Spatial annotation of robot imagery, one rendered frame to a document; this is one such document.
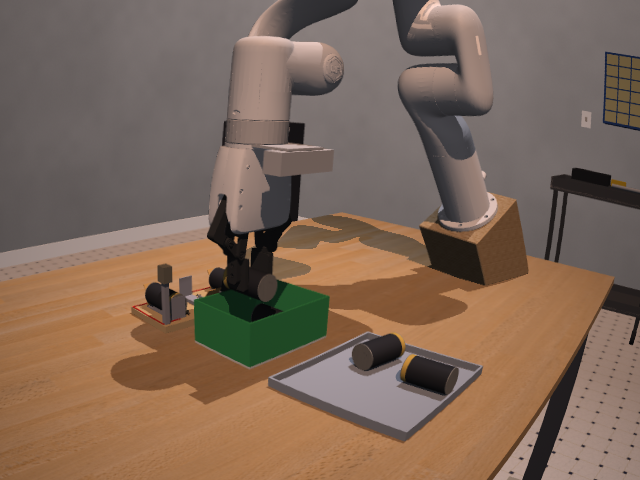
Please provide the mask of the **green open-top box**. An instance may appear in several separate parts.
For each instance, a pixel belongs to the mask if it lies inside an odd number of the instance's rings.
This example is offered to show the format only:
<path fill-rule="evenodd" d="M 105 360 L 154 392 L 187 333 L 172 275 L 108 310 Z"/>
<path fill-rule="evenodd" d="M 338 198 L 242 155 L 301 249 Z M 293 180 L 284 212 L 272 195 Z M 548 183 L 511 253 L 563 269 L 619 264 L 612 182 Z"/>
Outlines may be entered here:
<path fill-rule="evenodd" d="M 195 343 L 252 369 L 326 338 L 329 299 L 278 279 L 276 294 L 268 302 L 233 290 L 198 298 Z M 283 312 L 251 322 L 260 303 Z"/>

